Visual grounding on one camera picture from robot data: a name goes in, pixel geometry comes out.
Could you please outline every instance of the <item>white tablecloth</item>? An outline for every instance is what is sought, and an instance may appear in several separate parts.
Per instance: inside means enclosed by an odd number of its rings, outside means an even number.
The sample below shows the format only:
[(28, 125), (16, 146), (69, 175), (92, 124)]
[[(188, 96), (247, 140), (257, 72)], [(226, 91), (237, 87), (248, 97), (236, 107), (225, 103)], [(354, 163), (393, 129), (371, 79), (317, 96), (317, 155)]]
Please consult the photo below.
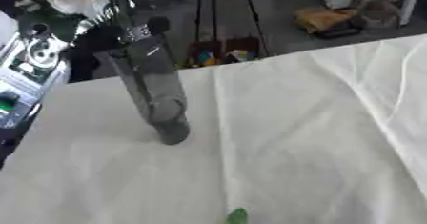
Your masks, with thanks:
[(174, 147), (118, 78), (53, 92), (0, 172), (0, 223), (427, 223), (427, 36), (180, 75)]

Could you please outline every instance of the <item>transparent cylinder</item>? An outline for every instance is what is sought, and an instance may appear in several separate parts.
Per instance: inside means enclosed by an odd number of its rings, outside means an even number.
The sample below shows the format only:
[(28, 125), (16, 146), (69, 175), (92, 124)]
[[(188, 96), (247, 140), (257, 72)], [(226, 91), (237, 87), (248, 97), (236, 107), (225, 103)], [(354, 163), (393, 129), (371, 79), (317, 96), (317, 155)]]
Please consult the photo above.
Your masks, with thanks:
[(140, 114), (157, 129), (164, 144), (175, 145), (187, 138), (187, 99), (162, 35), (98, 57), (113, 63)]

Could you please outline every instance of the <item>concrete floor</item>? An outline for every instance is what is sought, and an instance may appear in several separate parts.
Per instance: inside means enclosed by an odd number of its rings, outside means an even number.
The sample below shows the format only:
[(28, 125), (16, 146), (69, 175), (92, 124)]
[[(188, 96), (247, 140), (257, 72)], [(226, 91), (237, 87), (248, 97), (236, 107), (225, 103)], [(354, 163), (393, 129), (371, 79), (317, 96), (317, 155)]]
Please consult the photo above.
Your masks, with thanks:
[[(209, 40), (212, 38), (210, 0), (204, 0), (203, 4), (201, 37)], [(261, 18), (271, 55), (427, 33), (427, 21), (415, 15), (410, 25), (399, 30), (365, 31), (350, 37), (322, 40), (302, 31), (293, 22), (295, 11), (321, 6), (322, 0), (254, 0), (254, 4)], [(156, 15), (169, 17), (172, 28), (167, 35), (173, 53), (177, 59), (183, 60), (188, 45), (194, 40), (195, 12), (196, 0), (179, 0), (159, 5), (158, 10), (141, 13), (141, 19)], [(247, 0), (218, 0), (218, 33), (223, 40), (257, 36)], [(111, 75), (114, 75), (114, 71), (109, 64), (103, 64), (96, 73), (97, 78)]]

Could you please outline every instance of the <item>white cloth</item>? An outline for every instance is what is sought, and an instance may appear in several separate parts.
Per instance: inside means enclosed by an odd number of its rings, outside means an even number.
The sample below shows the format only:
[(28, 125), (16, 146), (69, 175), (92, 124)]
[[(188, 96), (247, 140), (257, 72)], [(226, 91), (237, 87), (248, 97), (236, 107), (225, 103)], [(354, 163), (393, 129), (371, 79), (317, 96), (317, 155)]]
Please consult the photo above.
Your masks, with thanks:
[(174, 147), (118, 78), (58, 89), (0, 172), (0, 223), (425, 224), (424, 56), (415, 36), (182, 71)]

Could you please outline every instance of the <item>black tripod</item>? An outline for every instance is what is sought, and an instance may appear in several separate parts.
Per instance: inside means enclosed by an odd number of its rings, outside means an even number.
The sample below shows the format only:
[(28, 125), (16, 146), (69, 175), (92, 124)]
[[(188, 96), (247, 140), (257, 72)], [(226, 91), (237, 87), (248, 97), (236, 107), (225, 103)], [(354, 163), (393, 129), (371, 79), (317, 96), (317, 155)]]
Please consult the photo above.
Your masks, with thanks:
[[(218, 39), (218, 26), (217, 26), (217, 6), (216, 6), (216, 0), (211, 0), (212, 1), (212, 13), (213, 13), (213, 40), (217, 41)], [(256, 25), (256, 30), (258, 32), (259, 35), (259, 39), (261, 41), (262, 47), (265, 51), (265, 54), (267, 56), (270, 56), (270, 52), (267, 48), (267, 43), (265, 41), (265, 36), (264, 36), (264, 32), (262, 31), (261, 28), (261, 24), (260, 24), (260, 20), (259, 20), (259, 14), (255, 9), (254, 6), (254, 0), (247, 0), (248, 1), (248, 5), (249, 8), (251, 10), (255, 25)], [(195, 19), (195, 42), (199, 41), (200, 38), (200, 21), (201, 21), (201, 9), (202, 9), (202, 0), (197, 0), (197, 14), (196, 14), (196, 19)]]

